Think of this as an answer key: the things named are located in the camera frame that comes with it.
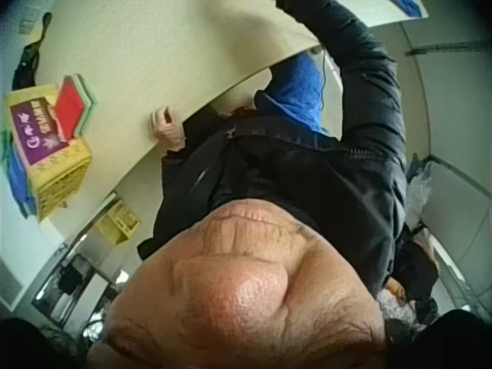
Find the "red card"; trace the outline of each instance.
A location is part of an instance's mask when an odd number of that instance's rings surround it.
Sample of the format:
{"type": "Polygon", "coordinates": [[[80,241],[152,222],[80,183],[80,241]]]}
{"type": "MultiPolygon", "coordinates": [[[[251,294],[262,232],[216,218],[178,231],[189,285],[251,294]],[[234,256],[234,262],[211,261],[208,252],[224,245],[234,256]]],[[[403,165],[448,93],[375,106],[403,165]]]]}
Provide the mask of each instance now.
{"type": "Polygon", "coordinates": [[[75,129],[84,112],[84,108],[84,101],[78,94],[77,88],[75,88],[69,77],[65,77],[56,101],[55,113],[67,140],[74,137],[75,129]]]}

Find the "black bag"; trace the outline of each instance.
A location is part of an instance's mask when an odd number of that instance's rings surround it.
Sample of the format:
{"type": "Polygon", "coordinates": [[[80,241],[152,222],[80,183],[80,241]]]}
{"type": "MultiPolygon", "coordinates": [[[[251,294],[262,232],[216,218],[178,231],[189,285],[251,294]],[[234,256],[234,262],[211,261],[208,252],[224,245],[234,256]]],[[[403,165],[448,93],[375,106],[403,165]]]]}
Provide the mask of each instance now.
{"type": "Polygon", "coordinates": [[[45,13],[45,15],[43,15],[43,31],[41,38],[39,41],[24,47],[21,62],[14,73],[14,80],[12,81],[13,91],[36,86],[35,75],[39,65],[39,48],[45,39],[46,31],[48,30],[51,21],[52,14],[45,13]]]}

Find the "mouth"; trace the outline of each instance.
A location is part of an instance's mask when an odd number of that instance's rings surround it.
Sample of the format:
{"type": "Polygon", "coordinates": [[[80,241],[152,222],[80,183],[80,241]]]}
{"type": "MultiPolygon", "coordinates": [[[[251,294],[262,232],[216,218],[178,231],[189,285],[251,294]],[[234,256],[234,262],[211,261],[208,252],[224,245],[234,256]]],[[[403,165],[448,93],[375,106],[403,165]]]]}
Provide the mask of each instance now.
{"type": "Polygon", "coordinates": [[[278,227],[292,226],[297,221],[285,210],[263,200],[247,199],[227,203],[211,212],[204,221],[246,220],[278,227]]]}

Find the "elderly man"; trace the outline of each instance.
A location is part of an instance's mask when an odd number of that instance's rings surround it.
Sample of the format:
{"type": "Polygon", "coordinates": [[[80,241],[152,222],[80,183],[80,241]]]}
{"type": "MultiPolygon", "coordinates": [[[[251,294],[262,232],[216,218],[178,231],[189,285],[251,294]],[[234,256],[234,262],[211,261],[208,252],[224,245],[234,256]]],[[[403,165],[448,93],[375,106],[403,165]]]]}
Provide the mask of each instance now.
{"type": "Polygon", "coordinates": [[[171,147],[165,199],[93,365],[350,367],[382,358],[374,296],[391,269],[406,185],[395,65],[336,1],[278,7],[340,67],[343,138],[321,128],[322,78],[306,54],[272,68],[254,111],[198,115],[188,128],[173,111],[156,112],[155,134],[171,147]]]}

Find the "purple label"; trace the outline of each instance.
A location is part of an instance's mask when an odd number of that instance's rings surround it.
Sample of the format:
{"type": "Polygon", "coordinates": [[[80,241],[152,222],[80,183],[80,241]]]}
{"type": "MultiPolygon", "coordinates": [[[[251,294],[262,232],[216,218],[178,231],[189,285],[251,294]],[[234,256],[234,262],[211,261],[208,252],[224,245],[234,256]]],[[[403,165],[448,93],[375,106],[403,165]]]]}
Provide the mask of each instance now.
{"type": "Polygon", "coordinates": [[[10,111],[22,150],[30,165],[68,146],[55,110],[45,98],[13,105],[10,111]]]}

